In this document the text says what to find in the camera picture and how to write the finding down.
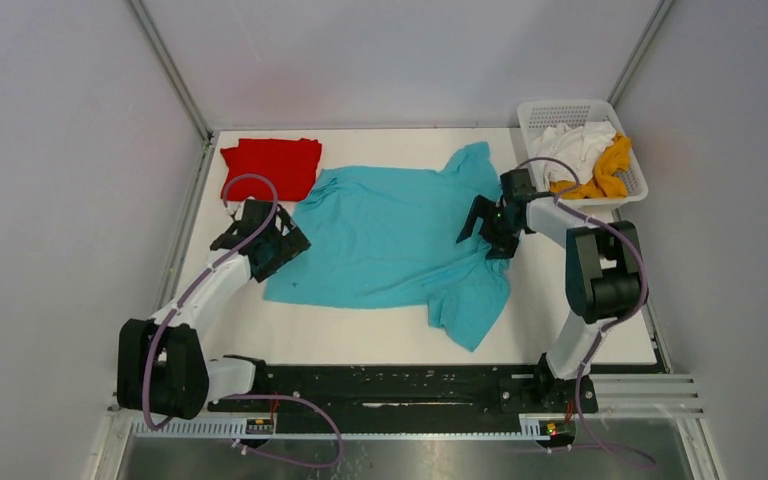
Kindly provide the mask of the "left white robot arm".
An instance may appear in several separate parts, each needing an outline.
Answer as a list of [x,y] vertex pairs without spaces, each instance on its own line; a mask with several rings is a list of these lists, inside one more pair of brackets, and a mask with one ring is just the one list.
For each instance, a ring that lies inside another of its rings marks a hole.
[[310,247],[281,205],[246,200],[242,213],[209,246],[191,284],[148,319],[130,319],[118,338],[116,401],[161,428],[191,420],[231,397],[248,411],[269,401],[262,361],[228,354],[209,359],[202,341],[232,296],[262,283]]

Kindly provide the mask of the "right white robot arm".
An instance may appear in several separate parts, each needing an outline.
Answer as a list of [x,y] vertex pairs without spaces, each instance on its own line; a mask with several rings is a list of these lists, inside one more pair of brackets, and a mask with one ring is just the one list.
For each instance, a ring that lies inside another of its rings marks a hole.
[[491,260],[513,257],[522,234],[542,234],[564,249],[570,312],[526,386],[539,407],[557,412],[583,388],[608,331],[635,315],[648,297],[637,231],[630,222],[606,223],[557,194],[538,191],[525,169],[502,174],[500,182],[498,199],[473,199],[458,239],[478,234],[489,244]]

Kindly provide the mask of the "teal t-shirt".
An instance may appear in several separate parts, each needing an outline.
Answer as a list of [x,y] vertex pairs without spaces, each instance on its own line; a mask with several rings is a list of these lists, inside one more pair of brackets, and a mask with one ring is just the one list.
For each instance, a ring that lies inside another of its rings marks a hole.
[[511,292],[507,260],[489,244],[457,238],[477,196],[500,195],[491,149],[455,151],[439,171],[325,169],[292,218],[310,242],[272,275],[267,301],[345,309],[424,305],[428,323],[473,352]]

